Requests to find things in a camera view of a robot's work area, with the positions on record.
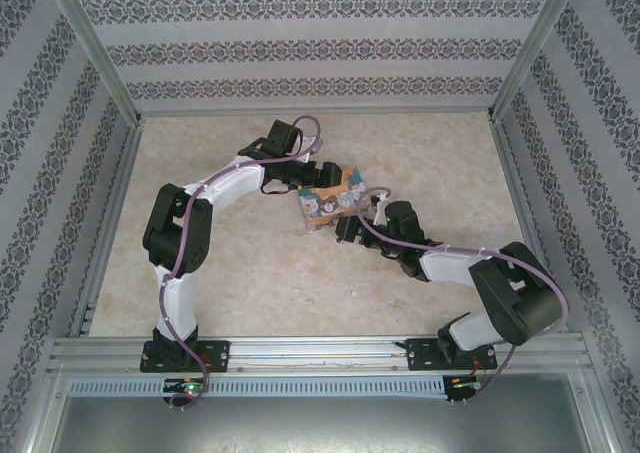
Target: printed cartoon pattern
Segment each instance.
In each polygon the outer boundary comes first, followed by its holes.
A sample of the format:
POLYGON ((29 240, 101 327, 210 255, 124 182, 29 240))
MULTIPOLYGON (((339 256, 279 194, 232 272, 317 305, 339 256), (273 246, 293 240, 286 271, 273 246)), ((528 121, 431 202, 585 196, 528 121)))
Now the printed cartoon pattern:
POLYGON ((117 66, 246 61, 512 60, 520 40, 355 39, 169 43, 108 47, 117 66))
POLYGON ((331 188, 298 190, 307 226, 314 229, 335 224, 344 213, 355 211, 355 201, 362 198, 365 186, 357 168, 342 170, 342 183, 331 188))
POLYGON ((95 25, 283 18, 532 18, 544 0, 84 0, 95 25))

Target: metal frame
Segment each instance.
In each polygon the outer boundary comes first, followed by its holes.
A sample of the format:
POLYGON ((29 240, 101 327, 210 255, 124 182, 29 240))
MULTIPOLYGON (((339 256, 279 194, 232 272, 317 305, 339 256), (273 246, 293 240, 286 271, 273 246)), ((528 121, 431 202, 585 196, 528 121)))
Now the metal frame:
POLYGON ((527 198, 524 194, 524 188, 518 179, 516 164, 514 163, 513 156, 509 151, 504 128, 502 128, 500 121, 492 119, 491 115, 487 114, 487 119, 489 121, 489 128, 491 128, 491 134, 493 135, 493 141, 496 145, 496 150, 498 151, 500 164, 502 165, 502 172, 504 173, 505 180, 507 181, 507 188, 509 188, 511 202, 513 203, 513 208, 516 211, 516 217, 520 224, 520 231, 522 232, 524 243, 533 250, 542 266, 548 269, 549 265, 546 264, 544 251, 542 250, 540 239, 536 233, 531 209, 527 204, 527 198))
POLYGON ((134 130, 129 135, 123 159, 116 173, 113 198, 105 212, 105 222, 100 229, 98 242, 96 244, 96 255, 94 255, 91 260, 89 275, 80 296, 76 315, 71 323, 69 336, 80 336, 82 334, 84 323, 87 320, 89 305, 97 302, 102 280, 104 280, 104 275, 107 271, 111 247, 116 237, 116 229, 120 222, 120 214, 122 213, 127 189, 129 188, 129 180, 131 179, 131 172, 133 171, 133 165, 135 164, 136 155, 138 154, 138 147, 140 146, 140 138, 144 130, 144 120, 141 120, 137 126, 133 128, 134 130))
POLYGON ((474 113, 486 111, 486 106, 352 106, 352 107, 290 107, 243 109, 145 110, 142 118, 173 118, 182 116, 253 116, 253 115, 381 115, 409 113, 474 113))
POLYGON ((56 0, 129 126, 140 118, 133 98, 96 33, 80 0, 56 0))
MULTIPOLYGON (((216 380, 242 379, 245 384, 270 379, 314 379, 348 377, 391 379, 441 378, 442 374, 467 371, 409 371, 407 352, 395 342, 404 336, 225 338, 231 342, 229 371, 212 376, 216 380)), ((78 379, 96 378, 135 384, 141 378, 160 381, 184 377, 184 373, 145 374, 139 371, 143 338, 60 338, 55 341, 47 365, 34 421, 22 451, 49 452, 63 416, 66 399, 78 379)), ((504 361, 508 345, 496 346, 498 361, 504 361)), ((620 452, 620 444, 596 379, 591 357, 580 333, 561 333, 534 338, 520 347, 504 370, 505 375, 554 373, 567 375, 591 451, 620 452)), ((122 396, 116 389, 101 390, 98 397, 122 396)), ((401 396, 424 397, 420 391, 399 391, 401 396)), ((128 394, 136 396, 135 388, 128 394)), ((149 396, 141 392, 139 396, 149 396)))
POLYGON ((506 78, 502 82, 500 91, 496 95, 491 108, 492 118, 502 118, 509 108, 509 104, 518 92, 520 84, 529 72, 529 67, 542 49, 542 45, 553 29, 556 19, 564 9, 568 0, 547 0, 542 6, 542 11, 527 35, 522 48, 518 52, 513 65, 509 69, 506 78))

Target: wire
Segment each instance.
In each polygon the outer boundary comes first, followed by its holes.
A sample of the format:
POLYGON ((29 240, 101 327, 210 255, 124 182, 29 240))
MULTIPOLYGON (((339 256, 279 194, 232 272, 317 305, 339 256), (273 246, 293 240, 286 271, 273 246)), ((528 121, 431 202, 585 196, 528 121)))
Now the wire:
POLYGON ((180 335, 178 335, 178 332, 176 331, 176 329, 171 324, 171 319, 169 318, 169 315, 167 314, 167 309, 166 309, 166 306, 164 304, 164 296, 165 296, 167 283, 177 276, 178 271, 180 270, 180 265, 182 264, 182 260, 184 258, 184 252, 185 252, 185 248, 186 248, 186 245, 187 245, 187 233, 189 231, 189 218, 191 217, 191 210, 193 209, 193 204, 196 201, 196 199, 198 198, 198 195, 200 195, 200 193, 202 193, 215 180, 217 180, 221 176, 226 175, 227 173, 231 173, 232 171, 235 171, 235 170, 237 170, 239 168, 246 168, 247 166, 266 165, 266 164, 274 164, 274 163, 285 163, 287 161, 292 161, 292 160, 295 160, 297 158, 300 158, 301 156, 304 156, 307 153, 311 153, 313 151, 313 149, 316 147, 316 145, 318 144, 318 142, 320 141, 320 134, 321 134, 321 130, 322 129, 320 127, 320 122, 318 121, 318 119, 315 118, 314 116, 311 116, 311 115, 299 116, 298 118, 296 118, 293 121, 293 125, 292 126, 296 126, 302 120, 311 120, 316 125, 316 136, 315 136, 313 142, 311 143, 311 145, 309 145, 309 147, 305 148, 303 151, 299 151, 298 153, 296 153, 293 156, 285 156, 284 158, 268 158, 268 159, 264 159, 264 160, 249 160, 249 161, 245 161, 243 163, 236 163, 236 164, 227 166, 226 168, 223 168, 222 170, 214 173, 209 178, 207 178, 205 181, 203 181, 202 184, 193 192, 193 194, 189 198, 189 201, 187 202, 187 207, 185 209, 185 213, 184 213, 184 217, 183 217, 183 225, 184 226, 182 227, 182 234, 180 235, 180 247, 178 248, 178 255, 176 257, 176 262, 175 262, 175 265, 174 265, 173 269, 171 270, 171 272, 169 272, 168 274, 164 275, 163 278, 162 278, 162 283, 160 285, 160 292, 158 294, 158 303, 160 304, 160 314, 162 315, 162 320, 164 321, 164 324, 166 325, 167 329, 169 330, 169 333, 171 333, 171 336, 173 336, 173 338, 176 341, 176 343, 178 343, 180 345, 180 347, 184 351, 186 351, 187 354, 189 356, 191 356, 191 358, 193 358, 194 361, 200 367, 200 370, 202 371, 202 383, 203 384, 202 384, 202 389, 198 392, 198 394, 196 396, 191 396, 191 395, 189 395, 187 393, 176 393, 175 395, 173 395, 169 399, 169 408, 171 408, 171 409, 180 409, 180 410, 184 411, 186 408, 191 408, 198 401, 200 401, 200 399, 202 398, 204 393, 209 389, 209 371, 208 371, 207 366, 204 364, 204 361, 202 361, 202 358, 200 358, 198 356, 198 354, 195 351, 193 351, 191 348, 189 348, 189 346, 182 340, 182 338, 180 338, 180 335), (186 405, 184 405, 184 406, 175 407, 173 403, 178 398, 187 398, 187 399, 189 399, 191 401, 189 403, 187 403, 186 405))
POLYGON ((473 357, 473 365, 475 367, 473 370, 474 373, 477 373, 479 369, 483 371, 482 382, 484 382, 484 380, 487 379, 487 369, 482 366, 482 363, 480 363, 475 356, 473 357))
MULTIPOLYGON (((366 197, 367 194, 371 196, 371 193, 374 191, 383 192, 387 196, 387 198, 391 196, 391 190, 389 188, 386 188, 384 186, 374 186, 372 188, 366 189, 362 193, 361 198, 366 197)), ((522 269, 528 271, 529 273, 536 275, 538 278, 544 281, 549 286, 549 288, 551 288, 551 290, 556 294, 556 296, 558 297, 558 301, 560 301, 560 307, 562 308, 562 316, 560 320, 556 322, 556 324, 553 325, 551 328, 542 332, 539 336, 545 336, 551 333, 556 333, 560 331, 562 327, 565 325, 565 323, 567 322, 567 318, 569 317, 569 304, 567 302, 567 298, 564 296, 564 293, 562 293, 562 290, 555 284, 555 282, 551 278, 549 278, 545 273, 538 270, 534 266, 531 266, 530 264, 525 263, 524 261, 514 258, 512 256, 505 255, 504 253, 500 253, 499 251, 485 250, 484 248, 476 250, 473 248, 460 248, 460 247, 455 247, 451 245, 428 246, 428 245, 420 245, 418 243, 409 243, 406 241, 400 241, 400 240, 396 240, 395 238, 390 238, 376 231, 373 227, 371 227, 371 225, 369 225, 369 223, 366 222, 364 215, 362 213, 362 211, 366 208, 363 208, 361 199, 356 200, 355 204, 356 204, 356 215, 358 215, 358 218, 360 219, 360 222, 362 223, 362 225, 372 235, 376 236, 377 238, 387 243, 392 243, 394 245, 404 246, 407 248, 417 248, 419 250, 425 250, 425 251, 438 251, 444 254, 458 253, 463 255, 481 255, 481 256, 499 258, 501 260, 511 262, 513 265, 519 266, 522 269)), ((489 378, 489 380, 483 384, 483 386, 475 394, 475 396, 473 396, 472 399, 478 398, 495 382, 496 378, 500 376, 500 373, 502 373, 502 370, 504 370, 504 368, 507 366, 507 364, 511 360, 511 357, 513 357, 513 354, 515 353, 515 351, 516 351, 516 347, 515 345, 512 345, 511 350, 509 350, 509 353, 507 354, 507 357, 505 358, 504 362, 502 362, 502 364, 498 367, 498 369, 495 371, 493 376, 491 376, 491 378, 489 378)))

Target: black mounting bracket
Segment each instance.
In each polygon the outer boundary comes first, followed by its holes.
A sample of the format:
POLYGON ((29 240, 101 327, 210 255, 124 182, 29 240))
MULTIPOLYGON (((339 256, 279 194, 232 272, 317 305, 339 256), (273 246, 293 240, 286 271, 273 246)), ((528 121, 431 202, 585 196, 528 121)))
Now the black mounting bracket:
MULTIPOLYGON (((204 361, 210 373, 226 373, 229 365, 228 341, 198 340, 198 328, 185 343, 204 361)), ((142 349, 140 371, 143 373, 198 373, 200 366, 175 341, 162 336, 157 328, 153 330, 153 340, 147 341, 142 349)))
POLYGON ((447 361, 438 348, 437 338, 409 338, 403 345, 407 350, 409 371, 451 371, 475 368, 474 357, 486 370, 498 368, 496 353, 492 345, 483 345, 475 350, 457 355, 447 361))
POLYGON ((447 401, 464 401, 476 395, 478 390, 473 386, 478 381, 476 375, 471 376, 445 376, 444 392, 447 401))
MULTIPOLYGON (((184 188, 171 183, 160 188, 142 237, 142 246, 149 252, 149 261, 155 266, 173 270, 182 236, 182 226, 175 222, 175 218, 184 216, 190 198, 184 188)), ((193 202, 184 257, 176 278, 193 273, 204 263, 209 253, 212 218, 211 203, 204 199, 193 202)))

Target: enclosure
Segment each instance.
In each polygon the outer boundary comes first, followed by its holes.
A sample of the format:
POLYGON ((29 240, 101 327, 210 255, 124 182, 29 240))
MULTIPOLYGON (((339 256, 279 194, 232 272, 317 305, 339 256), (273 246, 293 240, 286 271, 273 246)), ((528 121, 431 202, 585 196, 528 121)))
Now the enclosure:
POLYGON ((145 226, 164 184, 305 114, 317 161, 391 188, 430 238, 523 241, 569 300, 566 331, 450 410, 393 345, 481 308, 474 288, 418 282, 308 230, 295 193, 253 192, 216 215, 199 271, 199 334, 230 342, 230 372, 191 446, 640 450, 640 0, 0 4, 0 451, 187 448, 162 433, 164 377, 138 368, 158 321, 145 226), (530 426, 498 432, 513 418, 530 426))

